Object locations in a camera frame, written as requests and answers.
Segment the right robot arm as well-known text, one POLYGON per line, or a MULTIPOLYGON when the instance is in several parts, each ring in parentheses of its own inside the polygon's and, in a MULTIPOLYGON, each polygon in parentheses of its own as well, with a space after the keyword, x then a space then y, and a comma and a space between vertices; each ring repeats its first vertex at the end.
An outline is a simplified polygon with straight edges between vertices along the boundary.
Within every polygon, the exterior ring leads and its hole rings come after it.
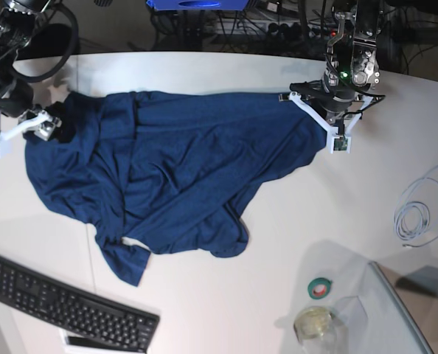
POLYGON ((74 13, 63 3, 53 1, 0 1, 0 142, 8 139, 1 130, 1 116, 17 118, 17 127, 39 139, 60 141, 71 139, 72 124, 66 121, 63 103, 46 108, 33 102, 33 83, 57 74, 77 47, 79 26, 74 13), (29 76, 17 71, 13 64, 21 50, 38 34, 38 19, 46 10, 62 13, 71 24, 71 34, 60 60, 47 72, 29 76))

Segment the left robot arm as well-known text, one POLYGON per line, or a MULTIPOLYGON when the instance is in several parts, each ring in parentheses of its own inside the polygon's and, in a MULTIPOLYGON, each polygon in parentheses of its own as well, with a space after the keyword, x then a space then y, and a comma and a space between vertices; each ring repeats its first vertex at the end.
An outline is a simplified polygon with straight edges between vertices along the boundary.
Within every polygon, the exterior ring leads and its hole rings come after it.
POLYGON ((381 1, 334 1, 337 30, 329 32, 322 78, 290 84, 290 90, 331 125, 342 124, 386 98, 371 92, 380 80, 377 38, 382 15, 381 1))

